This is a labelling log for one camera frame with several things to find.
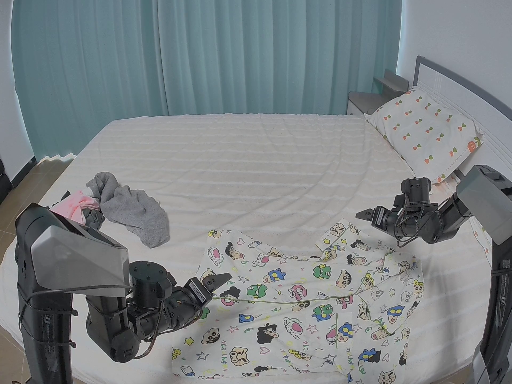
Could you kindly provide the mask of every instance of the curtain fold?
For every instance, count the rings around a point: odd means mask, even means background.
[[[114,119],[344,114],[395,70],[401,0],[14,0],[16,91],[36,157]]]

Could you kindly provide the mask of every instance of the wall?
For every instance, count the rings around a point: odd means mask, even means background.
[[[12,2],[0,0],[0,158],[11,181],[34,156],[14,87]]]
[[[512,0],[402,0],[397,73],[422,55],[512,106]]]

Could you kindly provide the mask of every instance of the mattress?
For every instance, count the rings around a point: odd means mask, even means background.
[[[286,253],[315,252],[315,241],[339,218],[391,207],[412,172],[364,119],[317,115],[207,115],[142,117],[114,121],[76,157],[42,198],[43,206],[75,191],[100,171],[144,189],[169,215],[170,241],[148,249],[120,224],[101,231],[129,250],[130,261],[160,263],[178,283],[195,275],[211,229],[234,229]],[[451,194],[445,183],[431,198]],[[369,222],[358,226],[368,234]],[[385,243],[393,239],[379,234]],[[0,323],[22,344],[17,325],[14,243],[0,266]],[[469,223],[456,238],[406,248],[422,261],[425,297],[413,316],[407,378],[429,383],[464,367],[481,339],[490,272]],[[74,295],[73,375],[86,383],[161,384],[172,377],[173,334],[158,338],[151,354],[112,362],[86,334],[84,296]],[[338,383],[341,375],[295,374],[273,382]],[[235,383],[237,379],[219,379]]]

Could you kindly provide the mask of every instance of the pajama shirt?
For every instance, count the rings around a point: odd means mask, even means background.
[[[230,230],[208,233],[197,277],[230,273],[201,318],[175,334],[173,373],[191,378],[340,373],[401,384],[421,265],[341,220],[312,256]]]

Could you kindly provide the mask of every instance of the white headboard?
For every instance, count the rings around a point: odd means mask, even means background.
[[[473,165],[489,165],[512,180],[510,107],[464,77],[421,56],[416,58],[413,86],[473,119],[484,133],[482,145],[459,166],[463,174]]]

